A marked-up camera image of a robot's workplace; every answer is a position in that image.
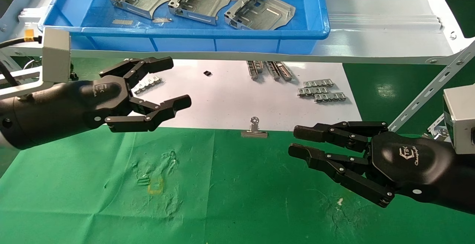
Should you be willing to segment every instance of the black robotic finger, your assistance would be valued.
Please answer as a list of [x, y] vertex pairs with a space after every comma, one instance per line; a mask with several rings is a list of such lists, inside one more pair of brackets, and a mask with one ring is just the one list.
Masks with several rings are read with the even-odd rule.
[[290, 156], [307, 161], [309, 168], [326, 173], [334, 182], [381, 207], [387, 207], [394, 198], [393, 189], [362, 176], [371, 169], [367, 158], [325, 153], [299, 144], [292, 144], [288, 152]]
[[104, 77], [106, 75], [114, 75], [117, 77], [123, 77], [127, 72], [132, 70], [134, 66], [141, 61], [140, 59], [126, 59], [123, 62], [120, 62], [110, 68], [105, 70], [101, 70], [99, 72], [100, 77]]

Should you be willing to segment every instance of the green tablecloth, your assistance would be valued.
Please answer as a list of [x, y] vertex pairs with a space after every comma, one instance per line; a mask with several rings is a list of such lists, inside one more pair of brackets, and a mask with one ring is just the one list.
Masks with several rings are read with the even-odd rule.
[[387, 209], [377, 207], [288, 156], [294, 141], [291, 132], [244, 139], [239, 131], [112, 134], [102, 127], [31, 148], [0, 179], [0, 243], [474, 239], [475, 215], [403, 196]]

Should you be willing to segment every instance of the metal clip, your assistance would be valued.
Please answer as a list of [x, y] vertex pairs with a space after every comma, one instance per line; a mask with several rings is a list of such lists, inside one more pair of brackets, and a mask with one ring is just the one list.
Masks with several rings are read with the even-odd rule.
[[267, 132], [259, 131], [259, 118], [252, 117], [251, 118], [251, 127], [249, 131], [241, 131], [241, 136], [243, 138], [264, 138], [268, 137]]

